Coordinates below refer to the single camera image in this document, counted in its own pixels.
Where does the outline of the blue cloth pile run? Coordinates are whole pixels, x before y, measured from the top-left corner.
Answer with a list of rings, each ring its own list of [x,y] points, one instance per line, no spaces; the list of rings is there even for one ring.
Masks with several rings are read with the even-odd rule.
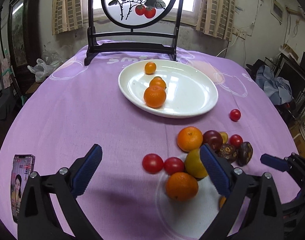
[[[282,77],[275,77],[272,69],[266,65],[258,68],[255,83],[275,106],[290,103],[293,100],[289,81]]]

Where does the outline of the black framed painted screen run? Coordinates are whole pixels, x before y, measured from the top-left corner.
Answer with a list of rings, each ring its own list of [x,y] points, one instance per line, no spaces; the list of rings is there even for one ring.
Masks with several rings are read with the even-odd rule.
[[[163,20],[177,4],[173,33],[147,31]],[[177,56],[183,0],[101,0],[107,19],[120,31],[97,32],[93,0],[88,0],[88,49],[84,64],[88,66],[99,53],[144,52],[166,54],[172,61]]]

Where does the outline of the orange mandarin front plate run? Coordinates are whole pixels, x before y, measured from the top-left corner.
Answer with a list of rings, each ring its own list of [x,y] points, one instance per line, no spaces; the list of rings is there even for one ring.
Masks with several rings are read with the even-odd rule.
[[[159,108],[164,104],[166,96],[166,92],[162,87],[153,85],[145,90],[143,98],[148,107]]]

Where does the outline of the red cherry tomato isolated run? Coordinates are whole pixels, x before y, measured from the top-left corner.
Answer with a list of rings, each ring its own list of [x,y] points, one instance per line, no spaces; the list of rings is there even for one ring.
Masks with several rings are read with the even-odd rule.
[[[234,121],[237,122],[240,120],[241,118],[241,112],[238,109],[233,109],[230,111],[229,113],[229,118]]]

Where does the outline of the beige curtain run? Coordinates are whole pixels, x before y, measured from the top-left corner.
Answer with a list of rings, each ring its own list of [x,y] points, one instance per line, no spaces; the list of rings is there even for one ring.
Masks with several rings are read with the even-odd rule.
[[[233,35],[235,0],[201,0],[196,30],[230,41]]]
[[[52,0],[52,35],[82,27],[82,0]]]

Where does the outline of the small orange kumquat far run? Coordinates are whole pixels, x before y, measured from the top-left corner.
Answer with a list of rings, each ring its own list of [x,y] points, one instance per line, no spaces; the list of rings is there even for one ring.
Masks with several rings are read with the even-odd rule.
[[[156,72],[156,64],[154,62],[147,62],[144,66],[145,74],[152,75]]]

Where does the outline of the smartphone with lit screen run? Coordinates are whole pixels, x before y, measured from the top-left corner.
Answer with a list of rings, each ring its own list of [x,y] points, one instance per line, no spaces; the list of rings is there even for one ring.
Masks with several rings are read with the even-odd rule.
[[[35,156],[31,154],[14,155],[10,178],[10,207],[15,223],[18,222],[22,195],[29,175],[33,171],[34,161]]]

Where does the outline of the orange mandarin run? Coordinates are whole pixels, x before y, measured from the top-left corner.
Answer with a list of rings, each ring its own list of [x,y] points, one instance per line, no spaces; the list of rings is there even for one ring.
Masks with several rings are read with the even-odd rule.
[[[168,178],[165,184],[165,191],[170,199],[185,202],[197,195],[199,185],[197,180],[190,174],[177,172]]]

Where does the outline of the dark red plum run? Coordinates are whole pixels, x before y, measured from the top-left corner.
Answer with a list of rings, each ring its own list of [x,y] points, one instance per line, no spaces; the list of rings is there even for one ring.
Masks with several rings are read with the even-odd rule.
[[[223,138],[219,132],[215,130],[209,130],[203,134],[203,144],[208,144],[212,150],[218,151],[223,145]]]

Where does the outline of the white oval plate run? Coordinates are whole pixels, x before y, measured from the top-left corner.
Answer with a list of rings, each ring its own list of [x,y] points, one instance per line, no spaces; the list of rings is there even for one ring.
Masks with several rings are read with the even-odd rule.
[[[190,118],[209,112],[217,104],[219,94],[214,82],[198,69],[170,60],[152,60],[156,72],[147,75],[144,66],[147,60],[125,67],[118,85],[122,94],[138,108],[167,118]],[[166,99],[159,108],[149,107],[144,102],[144,91],[153,77],[161,77],[166,84]]]

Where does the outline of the red cherry tomato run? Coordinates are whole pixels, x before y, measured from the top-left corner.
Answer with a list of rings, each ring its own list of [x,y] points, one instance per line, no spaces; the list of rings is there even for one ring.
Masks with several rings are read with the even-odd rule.
[[[235,148],[240,147],[240,145],[243,143],[243,139],[240,135],[234,134],[229,139],[229,144],[234,146]]]
[[[183,172],[184,169],[184,162],[177,157],[170,157],[164,162],[164,170],[170,176],[177,172]]]
[[[150,153],[144,156],[142,167],[150,174],[157,174],[163,169],[164,162],[159,155]]]

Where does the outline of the small yellow fruit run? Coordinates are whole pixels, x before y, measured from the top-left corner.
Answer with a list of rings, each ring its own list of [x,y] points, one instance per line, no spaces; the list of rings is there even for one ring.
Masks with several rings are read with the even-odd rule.
[[[219,132],[219,134],[221,135],[222,141],[224,144],[227,144],[228,140],[229,140],[229,136],[226,132]]]

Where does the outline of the brown dried date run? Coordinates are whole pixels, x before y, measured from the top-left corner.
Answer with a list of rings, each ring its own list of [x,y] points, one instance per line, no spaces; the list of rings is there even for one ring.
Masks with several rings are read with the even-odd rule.
[[[217,155],[221,158],[226,159],[229,163],[233,163],[238,158],[238,151],[235,149],[233,145],[223,144]]]
[[[252,145],[246,141],[243,142],[238,148],[238,158],[237,163],[239,166],[247,165],[253,156],[253,147]]]

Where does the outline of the orange mandarin plate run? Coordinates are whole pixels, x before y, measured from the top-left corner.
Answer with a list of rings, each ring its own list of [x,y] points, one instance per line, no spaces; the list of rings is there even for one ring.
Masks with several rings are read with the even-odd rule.
[[[153,85],[145,90],[143,98],[148,107],[159,108],[164,104],[166,96],[166,92],[162,87]]]
[[[161,77],[159,77],[159,76],[154,77],[150,81],[149,86],[150,87],[151,86],[158,86],[158,87],[161,87],[164,90],[167,88],[167,85],[166,85],[165,81]]]

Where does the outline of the yellow orange fruit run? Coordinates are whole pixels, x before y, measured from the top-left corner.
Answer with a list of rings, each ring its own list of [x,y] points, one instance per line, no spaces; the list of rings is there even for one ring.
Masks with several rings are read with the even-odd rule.
[[[200,159],[200,149],[190,151],[184,161],[185,170],[197,179],[203,179],[208,173]]]

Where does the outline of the large orange mandarin table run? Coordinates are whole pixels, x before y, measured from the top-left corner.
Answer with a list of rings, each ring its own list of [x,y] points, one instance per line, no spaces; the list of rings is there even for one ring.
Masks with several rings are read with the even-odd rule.
[[[183,128],[177,135],[177,145],[184,152],[199,148],[203,143],[203,133],[194,126]]]

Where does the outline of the orange mandarin middle plate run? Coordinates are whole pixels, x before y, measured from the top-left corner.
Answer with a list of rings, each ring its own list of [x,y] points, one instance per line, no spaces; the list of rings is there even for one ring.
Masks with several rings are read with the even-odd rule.
[[[150,87],[151,86],[158,86],[158,87],[161,87],[164,90],[167,88],[167,85],[166,85],[165,81],[161,77],[159,77],[159,76],[154,77],[150,81],[149,86]]]

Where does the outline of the dark wooden cabinet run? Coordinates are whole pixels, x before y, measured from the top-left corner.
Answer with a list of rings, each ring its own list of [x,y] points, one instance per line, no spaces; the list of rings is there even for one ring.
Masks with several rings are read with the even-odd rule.
[[[40,57],[39,0],[10,0],[8,15],[8,46],[10,61],[20,83],[32,83],[33,66]]]

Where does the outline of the right beige curtain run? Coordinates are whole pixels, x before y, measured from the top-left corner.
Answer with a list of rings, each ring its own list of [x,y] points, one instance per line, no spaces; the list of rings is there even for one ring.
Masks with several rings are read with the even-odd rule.
[[[235,0],[201,0],[196,30],[230,41],[233,35]]]

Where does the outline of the left beige curtain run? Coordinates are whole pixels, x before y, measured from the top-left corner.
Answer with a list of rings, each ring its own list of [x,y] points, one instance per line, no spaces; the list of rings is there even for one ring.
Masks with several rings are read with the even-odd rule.
[[[52,0],[52,35],[82,27],[82,0]]]

